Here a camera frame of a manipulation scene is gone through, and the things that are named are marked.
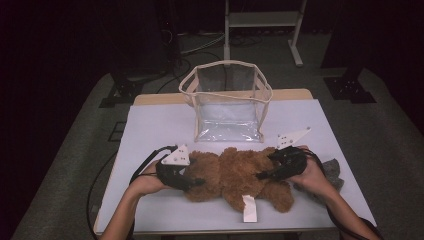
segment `black curtain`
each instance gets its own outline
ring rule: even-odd
[[[107,68],[89,2],[0,4],[0,238],[9,239]]]
[[[345,0],[322,62],[322,68],[354,65],[376,73],[422,133],[423,10],[419,0]]]

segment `white shelf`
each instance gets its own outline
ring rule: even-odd
[[[230,13],[229,27],[296,26],[298,11]]]

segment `gray carpet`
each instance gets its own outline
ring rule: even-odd
[[[304,61],[297,68],[292,60],[289,36],[266,36],[262,42],[247,48],[231,49],[232,59],[258,65],[270,85],[280,88],[307,88],[319,99],[340,147],[363,191],[378,227],[386,239],[422,239],[424,236],[424,161],[421,150],[424,139],[411,123],[386,86],[369,70],[359,80],[377,103],[351,104],[335,101],[323,77],[340,71],[323,71],[323,59],[330,35],[302,34],[298,48]],[[181,37],[185,50],[210,41],[210,38]],[[204,51],[222,58],[222,47]],[[191,67],[216,61],[210,54],[185,57]],[[187,62],[176,69],[182,74]],[[145,85],[143,93],[156,93],[172,74]],[[173,81],[161,93],[177,92]],[[101,78],[87,98],[68,136],[62,144],[30,208],[13,239],[90,239],[85,207],[90,186],[119,142],[109,141],[117,122],[126,121],[129,104],[99,108],[113,87],[107,74]],[[89,202],[93,223],[113,159],[100,173]],[[142,239],[160,239],[146,236]],[[282,234],[178,236],[177,239],[283,239]],[[305,232],[300,239],[337,239],[335,231]]]

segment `white table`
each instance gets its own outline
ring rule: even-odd
[[[346,162],[318,100],[273,100],[263,124],[264,143],[194,143],[195,113],[186,104],[132,106],[112,174],[94,227],[102,233],[133,172],[153,150],[187,144],[190,151],[220,153],[228,146],[262,150],[276,146],[279,133],[311,127],[297,145],[308,145],[325,162],[336,158],[345,180],[342,196],[361,217],[375,220]],[[257,200],[258,222],[244,223],[222,198],[189,202],[181,191],[164,190],[145,196],[136,213],[135,234],[207,234],[313,231],[334,228],[326,209],[304,193],[292,191],[295,203],[288,213],[279,213],[265,200]]]

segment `brown teddy bear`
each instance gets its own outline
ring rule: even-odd
[[[279,212],[288,212],[293,205],[290,185],[285,181],[258,180],[257,173],[273,169],[272,161],[267,157],[275,148],[262,151],[238,151],[230,147],[218,156],[214,153],[194,151],[194,159],[185,169],[184,175],[190,178],[203,178],[206,183],[185,192],[185,196],[194,202],[207,201],[222,196],[232,208],[243,212],[243,195],[263,198],[270,201]]]

